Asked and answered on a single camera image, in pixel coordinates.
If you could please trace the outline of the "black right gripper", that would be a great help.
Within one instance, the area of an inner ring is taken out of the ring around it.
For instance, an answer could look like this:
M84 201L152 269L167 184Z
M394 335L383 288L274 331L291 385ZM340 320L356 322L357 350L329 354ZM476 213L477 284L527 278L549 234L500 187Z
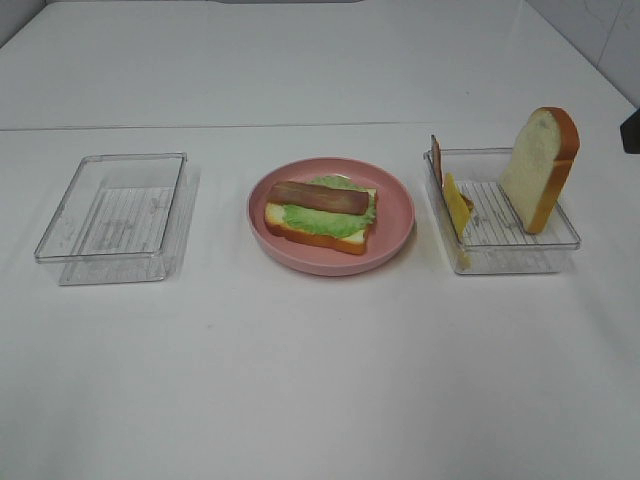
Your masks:
M640 153L640 109L637 109L620 125L623 150L627 154Z

